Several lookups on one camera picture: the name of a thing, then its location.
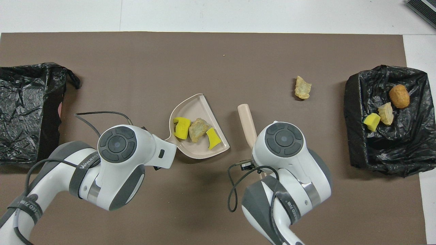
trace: scoop handle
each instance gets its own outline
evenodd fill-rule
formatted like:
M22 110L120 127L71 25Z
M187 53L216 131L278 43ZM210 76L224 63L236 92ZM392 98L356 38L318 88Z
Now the scoop handle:
M238 113L239 119L241 120L242 129L244 130L245 139L247 140L250 148L253 149L254 143L257 139L257 133L248 104L238 105Z

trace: brown table mat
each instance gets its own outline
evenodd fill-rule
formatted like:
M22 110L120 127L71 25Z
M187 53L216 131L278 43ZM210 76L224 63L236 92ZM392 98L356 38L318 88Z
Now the brown table mat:
M231 146L193 160L177 153L169 170L146 169L135 198L105 211L60 193L35 226L35 244L268 244L241 208L226 208L228 166L250 157L237 113L248 103L259 133L273 120L293 123L326 162L331 198L291 226L307 244L423 244L426 242L418 175L385 177L350 166L343 118L344 84L377 65L406 66L402 37L345 34L229 33L3 33L0 66L56 62L83 81L68 88L61 143L97 136L75 112L113 110L137 126L169 136L171 111L205 94ZM312 83L310 98L293 95L297 75ZM126 123L88 116L103 131ZM235 178L244 173L234 171ZM25 174L0 175L0 208L22 192ZM258 180L253 174L240 196Z

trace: trash bag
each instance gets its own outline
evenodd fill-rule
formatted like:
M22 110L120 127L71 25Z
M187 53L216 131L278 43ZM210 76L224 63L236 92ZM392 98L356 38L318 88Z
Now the trash bag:
M410 104L398 109L392 104L394 121L379 123L375 132L363 120L391 102L395 85L407 88ZM386 175L406 177L436 167L436 125L427 74L423 71L381 65L351 76L344 93L351 165Z
M55 63L0 67L0 166L30 168L59 145L58 108L74 73Z

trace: white table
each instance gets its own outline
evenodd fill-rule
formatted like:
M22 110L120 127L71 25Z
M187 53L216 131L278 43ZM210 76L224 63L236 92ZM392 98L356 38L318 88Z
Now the white table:
M63 31L400 34L407 66L427 72L436 91L436 29L403 0L0 0L0 34ZM427 243L436 244L436 170L419 178Z

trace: yellow foam piece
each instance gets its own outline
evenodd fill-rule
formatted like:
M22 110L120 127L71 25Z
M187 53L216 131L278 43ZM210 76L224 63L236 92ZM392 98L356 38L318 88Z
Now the yellow foam piece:
M219 136L215 132L214 128L209 128L209 130L206 131L206 134L208 135L208 138L209 138L209 150L211 150L216 145L221 143L221 139L219 138Z
M189 126L191 126L191 120L184 117L176 117L173 119L173 123L177 123L174 135L182 140L188 138Z
M366 126L369 128L369 130L371 130L372 132L375 132L378 123L380 122L380 116L375 114L375 113L371 113L370 115L368 115L365 120L363 120L363 123L366 124Z

